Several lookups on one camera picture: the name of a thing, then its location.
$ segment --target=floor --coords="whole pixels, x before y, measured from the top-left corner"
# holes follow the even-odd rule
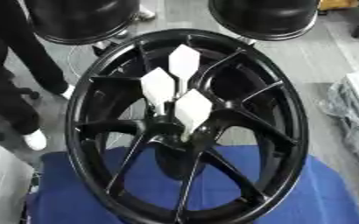
[[[157,20],[147,24],[136,24],[130,29],[135,34],[164,30],[168,28],[191,27],[221,32],[236,37],[235,34],[220,27],[209,15],[207,0],[193,0],[184,4],[178,0],[145,0],[144,5],[158,12]],[[359,9],[332,11],[320,17],[316,26],[301,38],[282,42],[259,42],[257,49],[271,57],[290,77],[306,105],[310,122],[310,151],[321,161],[338,171],[355,195],[359,204],[359,162],[345,149],[342,135],[334,119],[324,115],[319,102],[325,98],[327,87],[340,80],[345,74],[359,72],[359,39],[350,37],[352,27],[359,22]],[[63,68],[67,80],[75,84],[77,76],[67,64],[70,57],[77,74],[94,60],[89,47],[55,45],[42,40],[47,51]],[[11,55],[8,67],[16,75],[16,83],[31,87],[42,93],[43,99],[33,102],[42,116],[42,129],[49,137],[46,150],[35,152],[26,149],[0,118],[0,129],[8,133],[4,145],[17,156],[32,165],[39,164],[39,156],[49,151],[63,151],[64,114],[67,102],[42,90],[29,75],[21,62]],[[224,141],[239,144],[233,131]]]

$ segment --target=person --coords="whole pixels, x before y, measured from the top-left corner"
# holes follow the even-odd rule
[[[74,86],[65,81],[59,66],[39,43],[18,0],[0,0],[0,86],[12,90],[16,87],[4,75],[7,73],[4,67],[7,46],[24,62],[42,88],[66,99],[71,97]],[[46,137],[39,128],[39,116],[21,96],[0,94],[0,114],[30,148],[39,151],[46,147]]]

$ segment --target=black wheel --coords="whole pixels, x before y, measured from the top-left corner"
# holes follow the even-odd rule
[[[38,92],[32,92],[30,93],[30,98],[34,101],[36,101],[37,99],[39,99],[40,94]]]
[[[201,53],[199,72],[189,85],[214,104],[210,117],[186,143],[180,141],[184,127],[173,119],[172,107],[162,116],[147,112],[140,119],[119,119],[130,105],[144,99],[139,79],[156,67],[168,71],[167,58],[180,44]],[[254,183],[214,149],[222,132],[233,126],[246,127],[257,137],[261,167]],[[97,146],[102,133],[108,132],[134,136],[114,174]],[[66,139],[74,169],[88,189],[127,221],[234,224],[255,220],[290,192],[305,163],[308,127],[292,83],[257,49],[209,31],[170,30],[126,41],[87,70],[68,105]],[[146,146],[155,153],[171,151],[170,156],[181,161],[175,165],[182,175],[175,175],[169,163],[160,165],[167,176],[182,180],[174,209],[142,201],[124,186],[128,170]],[[158,157],[161,162],[170,159],[165,154]],[[212,165],[227,175],[241,196],[214,209],[188,210],[189,189],[197,172],[202,172],[201,165]]]

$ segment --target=white block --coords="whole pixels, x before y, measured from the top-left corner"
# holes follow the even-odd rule
[[[211,110],[212,102],[195,89],[175,102],[175,116],[185,125],[182,141],[187,141],[189,136],[209,118]]]
[[[170,73],[179,77],[179,95],[187,92],[187,83],[199,70],[200,53],[187,45],[180,45],[169,56]]]
[[[154,105],[159,115],[165,114],[165,102],[175,95],[175,80],[158,67],[141,78],[144,96]]]

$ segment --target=rim lip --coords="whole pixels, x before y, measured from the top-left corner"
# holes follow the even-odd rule
[[[148,38],[153,35],[165,34],[165,33],[175,33],[175,32],[182,32],[188,33],[193,35],[204,35],[204,36],[212,36],[216,39],[226,39],[227,41],[231,41],[234,43],[237,42],[240,46],[246,46],[243,42],[231,38],[228,36],[221,35],[219,33],[211,32],[211,31],[201,31],[201,30],[194,30],[194,29],[173,29],[173,30],[166,30],[166,31],[156,31],[152,33],[147,33],[135,38],[132,38],[128,41],[125,41],[117,48],[112,50],[111,52],[107,52],[104,54],[100,59],[98,59],[79,80],[79,83],[76,85],[74,90],[74,94],[68,103],[67,107],[67,115],[66,115],[66,143],[68,149],[68,155],[71,160],[71,164],[76,170],[79,177],[83,180],[83,183],[88,187],[88,189],[96,196],[97,199],[111,212],[115,213],[118,216],[125,216],[133,219],[134,221],[140,221],[146,224],[166,224],[166,222],[161,222],[157,220],[147,220],[146,218],[142,217],[141,215],[131,211],[128,207],[123,206],[113,200],[112,198],[108,197],[107,194],[104,192],[103,189],[94,181],[94,178],[90,173],[87,173],[82,166],[78,155],[81,155],[81,147],[80,147],[80,140],[77,136],[77,131],[75,131],[74,125],[76,121],[74,120],[75,112],[81,107],[84,100],[84,96],[87,94],[89,87],[89,77],[97,74],[96,71],[101,72],[103,68],[105,68],[108,64],[115,60],[116,54],[121,53],[127,47],[134,45],[135,42],[141,41],[145,38]],[[262,206],[257,206],[251,209],[247,214],[241,215],[239,217],[233,218],[231,221],[224,221],[218,220],[215,222],[209,222],[210,224],[239,224],[244,223],[245,221],[252,221],[263,214],[267,214],[270,212],[275,206],[279,204],[282,199],[287,196],[287,194],[293,189],[295,183],[297,182],[299,175],[302,171],[304,166],[306,155],[308,152],[308,123],[306,112],[304,106],[299,98],[298,93],[295,91],[292,83],[288,80],[288,78],[281,72],[281,70],[265,55],[263,55],[258,50],[254,49],[253,53],[255,53],[259,59],[262,59],[271,66],[270,69],[278,75],[278,77],[287,85],[287,92],[292,98],[292,106],[296,111],[296,118],[299,121],[299,138],[298,138],[298,146],[294,147],[293,149],[301,149],[299,158],[295,160],[295,163],[292,164],[292,169],[290,170],[290,174],[287,175],[285,182],[282,186],[277,189],[277,191],[271,196],[271,198],[262,204]]]
[[[133,21],[135,21],[138,14],[138,8],[131,15],[123,21],[121,24],[115,26],[109,31],[100,32],[94,36],[84,37],[84,38],[61,38],[48,34],[47,32],[41,30],[36,23],[34,23],[32,17],[29,17],[29,22],[33,28],[33,30],[44,40],[49,42],[66,45],[66,46],[82,46],[82,45],[90,45],[99,41],[103,41],[106,39],[110,39],[114,37],[117,33],[128,28]]]
[[[233,33],[236,33],[238,35],[244,36],[249,39],[256,39],[256,40],[264,40],[264,41],[279,41],[279,40],[287,40],[287,39],[295,39],[297,37],[300,37],[307,32],[309,32],[315,25],[317,17],[318,17],[318,11],[315,10],[314,15],[312,16],[312,19],[310,22],[303,28],[298,29],[297,31],[292,31],[289,33],[283,33],[283,34],[273,34],[273,33],[261,33],[261,32],[253,32],[253,31],[244,31],[241,28],[238,28],[236,25],[225,22],[225,19],[223,19],[215,7],[215,1],[209,0],[208,1],[208,8],[212,15],[212,17],[222,26],[227,28]]]

